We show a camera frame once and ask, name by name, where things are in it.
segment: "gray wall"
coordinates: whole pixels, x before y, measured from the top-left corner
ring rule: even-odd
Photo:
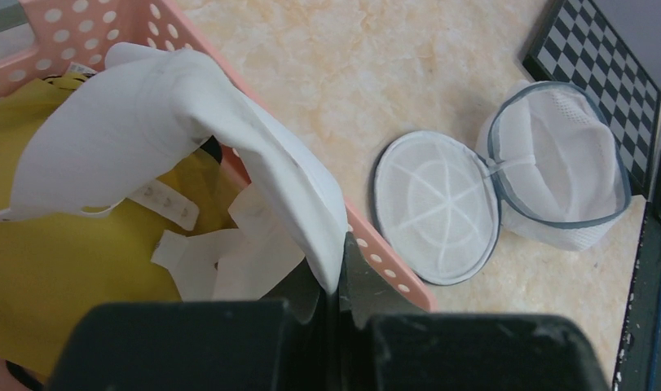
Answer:
[[[661,89],[661,0],[594,0]]]

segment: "marble countertop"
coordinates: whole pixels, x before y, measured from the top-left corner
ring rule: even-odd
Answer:
[[[473,147],[545,0],[177,0],[367,210],[378,153],[413,130]],[[431,286],[446,312],[550,313],[575,321],[612,376],[645,200],[594,248],[556,250],[503,232],[471,280]]]

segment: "mustard yellow cloth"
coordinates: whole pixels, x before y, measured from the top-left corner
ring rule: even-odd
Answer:
[[[34,80],[0,100],[0,209],[25,145],[83,80]],[[55,214],[0,223],[0,357],[49,375],[95,305],[179,300],[169,273],[150,262],[152,250],[165,229],[198,235],[234,226],[227,207],[236,190],[218,173],[217,161],[199,150],[160,178],[201,209],[191,232],[130,200],[102,219]]]

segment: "black and white checkered pattern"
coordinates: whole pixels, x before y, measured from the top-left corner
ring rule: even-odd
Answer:
[[[537,80],[568,81],[587,91],[609,122],[632,180],[644,193],[649,188],[657,87],[591,0],[559,2],[525,67]]]

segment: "pink plastic basket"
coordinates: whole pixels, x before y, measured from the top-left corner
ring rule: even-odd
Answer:
[[[116,42],[133,42],[165,51],[184,47],[211,55],[234,85],[265,107],[241,76],[208,43],[171,0],[20,0],[36,41],[25,51],[0,60],[0,97],[35,77],[63,73],[71,61],[103,69],[104,55]],[[223,170],[240,186],[250,179],[236,152],[223,148]],[[371,267],[412,303],[436,309],[433,293],[387,242],[346,200],[349,231]]]

